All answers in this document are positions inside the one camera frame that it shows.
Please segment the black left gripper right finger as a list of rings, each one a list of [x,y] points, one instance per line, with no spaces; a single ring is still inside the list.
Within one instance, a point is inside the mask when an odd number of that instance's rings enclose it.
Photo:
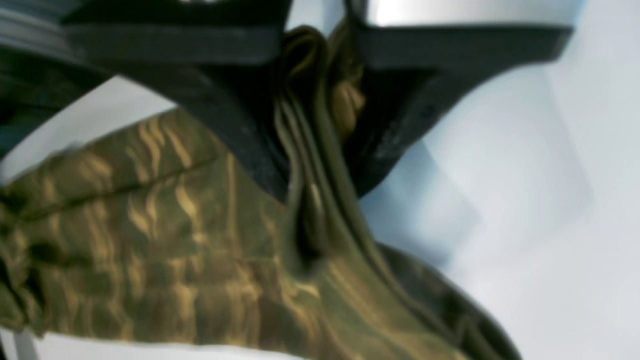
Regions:
[[[359,196],[465,96],[551,63],[576,27],[573,0],[347,0],[366,103],[345,158]]]

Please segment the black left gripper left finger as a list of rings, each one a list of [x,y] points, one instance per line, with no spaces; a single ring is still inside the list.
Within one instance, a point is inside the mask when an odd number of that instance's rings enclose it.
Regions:
[[[273,66],[289,0],[88,0],[62,18],[73,52],[184,109],[268,194],[290,164],[275,132]]]

